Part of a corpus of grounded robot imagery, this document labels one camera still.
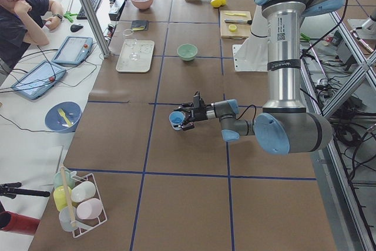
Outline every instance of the yellow cup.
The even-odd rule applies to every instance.
[[[69,195],[72,194],[72,189],[68,187]],[[57,210],[60,212],[63,208],[67,207],[67,202],[65,199],[64,186],[58,186],[53,191],[53,199]]]

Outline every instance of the computer mouse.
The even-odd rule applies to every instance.
[[[83,28],[83,25],[81,25],[81,24],[73,24],[73,25],[70,26],[70,31],[71,32],[77,32],[82,28]]]

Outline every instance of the wooden cutting board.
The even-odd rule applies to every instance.
[[[235,24],[237,30],[235,32],[229,31],[229,25],[224,22],[225,19],[230,20],[252,20],[251,12],[249,11],[220,11],[220,30],[221,30],[221,38],[236,38],[236,39],[246,39],[249,37],[251,32],[250,25],[239,25]],[[246,16],[230,16],[226,15],[225,13],[244,13]]]

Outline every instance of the man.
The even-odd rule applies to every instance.
[[[30,44],[47,45],[41,16],[47,11],[52,17],[45,24],[52,31],[62,20],[63,8],[54,0],[0,0],[0,58],[13,69]]]

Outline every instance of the man's hand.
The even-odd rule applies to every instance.
[[[27,14],[29,11],[31,11],[31,9],[32,7],[25,0],[17,0],[16,4],[14,5],[14,12],[17,15]]]
[[[57,16],[49,17],[48,19],[46,19],[46,21],[47,23],[45,24],[45,26],[50,31],[53,31],[54,29],[56,29],[61,23],[61,20]]]

